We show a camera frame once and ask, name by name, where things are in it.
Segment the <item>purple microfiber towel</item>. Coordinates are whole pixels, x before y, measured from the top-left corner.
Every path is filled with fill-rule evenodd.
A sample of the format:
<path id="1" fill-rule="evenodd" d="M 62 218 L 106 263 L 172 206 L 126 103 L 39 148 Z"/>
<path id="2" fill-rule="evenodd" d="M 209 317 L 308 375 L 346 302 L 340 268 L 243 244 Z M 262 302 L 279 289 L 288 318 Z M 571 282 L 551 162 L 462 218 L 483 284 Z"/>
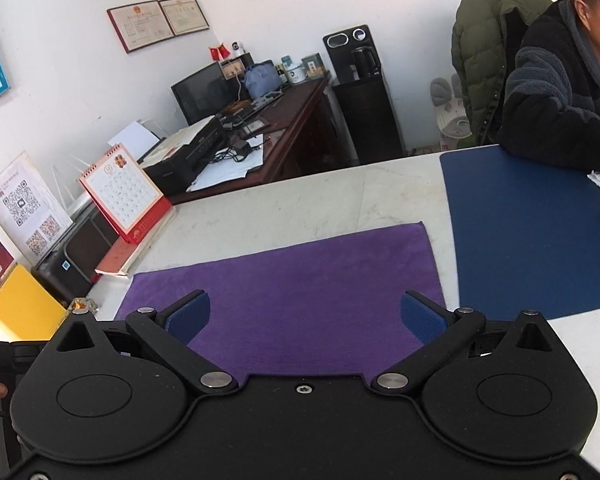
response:
<path id="1" fill-rule="evenodd" d="M 208 292 L 210 318 L 189 347 L 238 380 L 372 379 L 422 345 L 402 323 L 404 292 L 444 301 L 427 230 L 410 223 L 137 274 L 117 317 L 195 289 Z"/>

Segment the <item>red notebook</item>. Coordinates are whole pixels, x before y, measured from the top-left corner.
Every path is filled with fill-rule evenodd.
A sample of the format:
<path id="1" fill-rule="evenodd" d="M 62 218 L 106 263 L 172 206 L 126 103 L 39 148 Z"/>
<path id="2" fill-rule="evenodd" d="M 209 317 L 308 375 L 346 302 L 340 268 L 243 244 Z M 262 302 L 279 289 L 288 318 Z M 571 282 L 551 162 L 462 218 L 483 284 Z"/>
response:
<path id="1" fill-rule="evenodd" d="M 119 237 L 96 266 L 96 274 L 126 278 L 137 260 L 143 257 L 146 250 L 175 216 L 176 209 L 172 207 L 138 244 L 125 242 Z"/>

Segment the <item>glass ashtray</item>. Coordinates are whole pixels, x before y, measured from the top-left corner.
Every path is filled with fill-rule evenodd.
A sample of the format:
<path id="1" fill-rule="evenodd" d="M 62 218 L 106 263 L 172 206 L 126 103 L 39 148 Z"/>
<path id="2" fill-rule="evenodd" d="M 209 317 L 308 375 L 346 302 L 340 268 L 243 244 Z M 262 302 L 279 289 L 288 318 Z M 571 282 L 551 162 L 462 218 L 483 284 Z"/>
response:
<path id="1" fill-rule="evenodd" d="M 71 314 L 82 315 L 85 313 L 91 313 L 95 315 L 99 310 L 99 305 L 97 302 L 88 297 L 78 297 L 74 298 L 69 304 L 67 311 Z"/>

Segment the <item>black box device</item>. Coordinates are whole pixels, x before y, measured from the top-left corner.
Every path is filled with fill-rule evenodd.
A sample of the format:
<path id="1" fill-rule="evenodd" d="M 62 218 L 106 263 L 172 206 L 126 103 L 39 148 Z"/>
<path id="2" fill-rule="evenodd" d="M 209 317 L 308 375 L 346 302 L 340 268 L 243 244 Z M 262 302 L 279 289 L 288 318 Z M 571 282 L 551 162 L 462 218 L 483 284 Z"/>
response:
<path id="1" fill-rule="evenodd" d="M 85 297 L 98 280 L 96 266 L 119 238 L 95 205 L 88 205 L 47 255 L 32 269 L 32 275 L 65 307 L 74 298 Z"/>

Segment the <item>red desk calendar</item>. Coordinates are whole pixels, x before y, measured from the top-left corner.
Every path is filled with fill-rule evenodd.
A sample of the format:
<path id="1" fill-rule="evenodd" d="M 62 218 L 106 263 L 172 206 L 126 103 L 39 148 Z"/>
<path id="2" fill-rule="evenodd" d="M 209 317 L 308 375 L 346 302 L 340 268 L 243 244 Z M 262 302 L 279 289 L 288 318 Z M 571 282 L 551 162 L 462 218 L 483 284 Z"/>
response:
<path id="1" fill-rule="evenodd" d="M 170 200 L 122 144 L 116 144 L 79 178 L 110 226 L 130 244 L 140 244 L 172 210 Z"/>

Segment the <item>blue desk mat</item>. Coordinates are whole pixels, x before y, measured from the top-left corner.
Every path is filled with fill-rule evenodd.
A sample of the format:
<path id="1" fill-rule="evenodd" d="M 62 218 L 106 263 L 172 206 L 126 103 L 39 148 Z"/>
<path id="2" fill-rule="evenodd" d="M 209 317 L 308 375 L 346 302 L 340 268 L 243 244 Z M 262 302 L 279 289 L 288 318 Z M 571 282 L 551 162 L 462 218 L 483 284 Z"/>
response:
<path id="1" fill-rule="evenodd" d="M 600 188 L 588 177 L 497 146 L 440 164 L 461 306 L 497 320 L 600 309 Z"/>

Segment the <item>black printer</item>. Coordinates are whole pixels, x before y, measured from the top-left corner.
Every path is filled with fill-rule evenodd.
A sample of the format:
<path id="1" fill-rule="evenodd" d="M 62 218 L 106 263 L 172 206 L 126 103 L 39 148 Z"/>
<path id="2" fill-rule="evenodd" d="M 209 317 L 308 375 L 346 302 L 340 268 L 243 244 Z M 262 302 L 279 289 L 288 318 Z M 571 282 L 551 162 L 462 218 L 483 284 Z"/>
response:
<path id="1" fill-rule="evenodd" d="M 210 116 L 163 139 L 140 166 L 166 197 L 172 197 L 194 183 L 226 142 L 220 118 Z"/>

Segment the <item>white papers on desk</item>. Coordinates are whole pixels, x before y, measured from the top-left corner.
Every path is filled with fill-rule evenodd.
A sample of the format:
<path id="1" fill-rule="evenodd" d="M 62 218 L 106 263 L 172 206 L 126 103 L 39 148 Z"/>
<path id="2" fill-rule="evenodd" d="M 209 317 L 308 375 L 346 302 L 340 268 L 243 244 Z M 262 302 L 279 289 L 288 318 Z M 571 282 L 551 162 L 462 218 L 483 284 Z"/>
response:
<path id="1" fill-rule="evenodd" d="M 228 148 L 220 151 L 216 159 L 193 180 L 187 192 L 202 191 L 224 182 L 242 179 L 249 171 L 259 169 L 264 159 L 264 135 L 258 134 L 249 139 L 248 144 L 252 151 L 245 157 L 238 156 Z"/>

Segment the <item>yellow folder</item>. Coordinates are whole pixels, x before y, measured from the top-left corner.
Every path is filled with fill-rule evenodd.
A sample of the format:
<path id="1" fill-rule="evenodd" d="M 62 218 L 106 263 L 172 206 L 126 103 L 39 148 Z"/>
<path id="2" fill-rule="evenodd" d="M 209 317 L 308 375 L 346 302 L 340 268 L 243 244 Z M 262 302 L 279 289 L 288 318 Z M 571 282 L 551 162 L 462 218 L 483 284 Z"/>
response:
<path id="1" fill-rule="evenodd" d="M 46 341 L 66 317 L 66 309 L 17 264 L 0 287 L 0 340 Z"/>

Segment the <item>QR code sign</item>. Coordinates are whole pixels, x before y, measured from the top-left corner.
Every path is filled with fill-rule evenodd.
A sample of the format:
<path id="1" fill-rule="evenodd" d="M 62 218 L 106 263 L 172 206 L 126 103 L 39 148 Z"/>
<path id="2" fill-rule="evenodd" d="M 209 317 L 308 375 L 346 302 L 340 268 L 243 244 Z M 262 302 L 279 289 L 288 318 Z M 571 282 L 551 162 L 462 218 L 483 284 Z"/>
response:
<path id="1" fill-rule="evenodd" d="M 0 173 L 0 227 L 29 266 L 36 266 L 72 226 L 26 152 Z"/>

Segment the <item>grey plush slippers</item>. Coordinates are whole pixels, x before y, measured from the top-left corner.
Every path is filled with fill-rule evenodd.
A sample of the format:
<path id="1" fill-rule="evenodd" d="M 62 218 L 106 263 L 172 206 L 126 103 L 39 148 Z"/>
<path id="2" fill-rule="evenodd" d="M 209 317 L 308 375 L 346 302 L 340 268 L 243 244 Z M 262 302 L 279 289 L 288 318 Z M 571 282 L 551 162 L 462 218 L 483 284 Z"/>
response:
<path id="1" fill-rule="evenodd" d="M 430 99 L 436 114 L 442 151 L 472 148 L 475 136 L 464 107 L 460 76 L 454 73 L 450 79 L 434 78 L 429 86 Z"/>

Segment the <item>seated man in fleece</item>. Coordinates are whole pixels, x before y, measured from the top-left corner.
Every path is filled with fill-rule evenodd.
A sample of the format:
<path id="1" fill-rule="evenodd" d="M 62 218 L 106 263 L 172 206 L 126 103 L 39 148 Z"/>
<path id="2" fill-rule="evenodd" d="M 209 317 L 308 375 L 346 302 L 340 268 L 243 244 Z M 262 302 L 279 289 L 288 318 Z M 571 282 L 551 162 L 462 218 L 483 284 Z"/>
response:
<path id="1" fill-rule="evenodd" d="M 529 26 L 498 144 L 539 164 L 600 172 L 600 0 L 557 0 Z"/>

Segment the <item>blue bag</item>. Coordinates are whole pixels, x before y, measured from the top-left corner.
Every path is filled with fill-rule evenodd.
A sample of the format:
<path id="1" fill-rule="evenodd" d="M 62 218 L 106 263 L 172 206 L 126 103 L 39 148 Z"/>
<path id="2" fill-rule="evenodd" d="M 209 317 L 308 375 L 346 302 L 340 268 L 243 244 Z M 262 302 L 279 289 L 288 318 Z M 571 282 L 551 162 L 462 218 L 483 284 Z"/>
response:
<path id="1" fill-rule="evenodd" d="M 253 100 L 279 90 L 282 85 L 283 81 L 271 60 L 253 64 L 245 73 L 245 86 Z"/>

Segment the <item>black water dispenser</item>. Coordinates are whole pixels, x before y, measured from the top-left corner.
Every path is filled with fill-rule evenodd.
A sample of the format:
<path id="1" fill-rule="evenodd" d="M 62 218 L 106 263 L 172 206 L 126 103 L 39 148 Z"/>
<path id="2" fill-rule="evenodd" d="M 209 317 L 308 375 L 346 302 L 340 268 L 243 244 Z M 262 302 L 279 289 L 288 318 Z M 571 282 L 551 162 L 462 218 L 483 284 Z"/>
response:
<path id="1" fill-rule="evenodd" d="M 362 165 L 406 155 L 382 63 L 370 28 L 356 25 L 323 37 L 335 70 L 332 87 Z"/>

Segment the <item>framed certificates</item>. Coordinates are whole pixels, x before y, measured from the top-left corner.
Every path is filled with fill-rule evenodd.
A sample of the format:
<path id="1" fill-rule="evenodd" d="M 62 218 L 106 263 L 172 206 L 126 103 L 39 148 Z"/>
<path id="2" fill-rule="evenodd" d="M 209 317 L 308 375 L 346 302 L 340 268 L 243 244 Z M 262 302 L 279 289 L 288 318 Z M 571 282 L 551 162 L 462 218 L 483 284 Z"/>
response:
<path id="1" fill-rule="evenodd" d="M 210 28 L 197 0 L 147 0 L 107 10 L 127 54 Z"/>

